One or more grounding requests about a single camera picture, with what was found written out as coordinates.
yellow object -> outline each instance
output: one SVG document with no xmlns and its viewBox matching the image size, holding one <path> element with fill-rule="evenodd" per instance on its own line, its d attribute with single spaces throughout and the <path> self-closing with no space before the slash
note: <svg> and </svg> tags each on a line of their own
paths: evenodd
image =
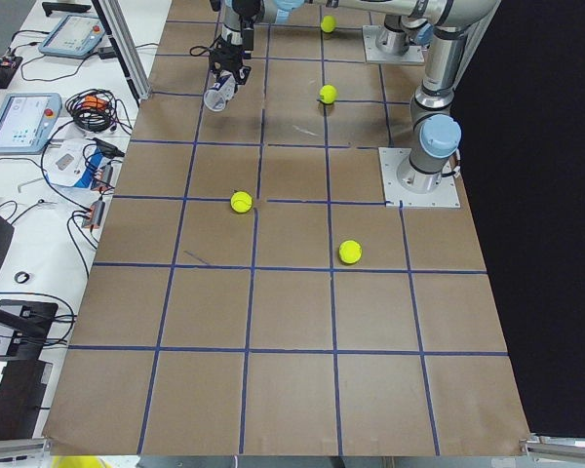
<svg viewBox="0 0 585 468">
<path fill-rule="evenodd" d="M 52 468 L 111 468 L 96 456 L 55 456 Z"/>
<path fill-rule="evenodd" d="M 338 248 L 338 256 L 342 263 L 353 265 L 362 258 L 362 246 L 353 240 L 344 241 Z"/>
<path fill-rule="evenodd" d="M 325 85 L 319 93 L 319 101 L 323 104 L 333 104 L 338 99 L 338 90 L 333 85 Z"/>
<path fill-rule="evenodd" d="M 253 204 L 254 200 L 247 192 L 236 192 L 230 199 L 232 210 L 234 210 L 236 213 L 248 212 L 252 208 Z"/>
<path fill-rule="evenodd" d="M 326 15 L 321 21 L 321 30 L 330 34 L 335 30 L 335 18 L 331 15 Z"/>
</svg>

tablet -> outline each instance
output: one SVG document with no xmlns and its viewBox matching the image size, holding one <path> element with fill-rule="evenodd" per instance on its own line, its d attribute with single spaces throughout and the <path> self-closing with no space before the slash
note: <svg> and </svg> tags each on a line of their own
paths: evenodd
<svg viewBox="0 0 585 468">
<path fill-rule="evenodd" d="M 0 108 L 0 154 L 39 154 L 60 116 L 57 93 L 20 93 Z"/>
<path fill-rule="evenodd" d="M 104 37 L 104 28 L 96 17 L 67 15 L 39 45 L 45 56 L 85 59 Z"/>
</svg>

black curtain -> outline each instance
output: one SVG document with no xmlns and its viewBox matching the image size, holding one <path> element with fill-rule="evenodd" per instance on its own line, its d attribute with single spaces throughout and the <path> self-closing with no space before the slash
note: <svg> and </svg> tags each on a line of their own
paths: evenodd
<svg viewBox="0 0 585 468">
<path fill-rule="evenodd" d="M 453 114 L 530 429 L 585 437 L 585 0 L 504 0 Z"/>
</svg>

tennis ball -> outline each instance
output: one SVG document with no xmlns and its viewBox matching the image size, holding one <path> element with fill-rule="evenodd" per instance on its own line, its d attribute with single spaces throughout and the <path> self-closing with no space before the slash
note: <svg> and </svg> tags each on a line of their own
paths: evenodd
<svg viewBox="0 0 585 468">
<path fill-rule="evenodd" d="M 362 258 L 362 246 L 353 240 L 344 241 L 338 248 L 338 256 L 342 263 L 353 265 Z"/>
<path fill-rule="evenodd" d="M 323 104 L 333 104 L 338 99 L 338 90 L 333 85 L 325 85 L 319 92 L 319 101 Z"/>
<path fill-rule="evenodd" d="M 326 15 L 321 21 L 321 30 L 330 34 L 335 30 L 335 18 L 331 15 Z"/>
<path fill-rule="evenodd" d="M 236 192 L 230 199 L 232 210 L 241 214 L 248 212 L 252 208 L 253 203 L 252 196 L 247 192 Z"/>
</svg>

white mounting plate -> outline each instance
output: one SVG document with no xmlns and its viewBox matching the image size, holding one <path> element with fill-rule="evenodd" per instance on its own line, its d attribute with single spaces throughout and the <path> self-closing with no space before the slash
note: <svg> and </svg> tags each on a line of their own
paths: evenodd
<svg viewBox="0 0 585 468">
<path fill-rule="evenodd" d="M 397 168 L 410 156 L 409 148 L 379 148 L 383 194 L 387 207 L 405 208 L 460 208 L 459 197 L 453 177 L 444 177 L 433 192 L 425 195 L 412 193 L 397 180 Z M 447 163 L 444 171 L 451 171 Z"/>
<path fill-rule="evenodd" d="M 422 65 L 425 57 L 422 54 L 422 47 L 409 46 L 407 52 L 402 56 L 386 54 L 377 49 L 375 39 L 381 31 L 382 26 L 362 26 L 362 36 L 364 37 L 364 52 L 367 56 L 367 63 L 394 63 L 397 65 Z"/>
</svg>

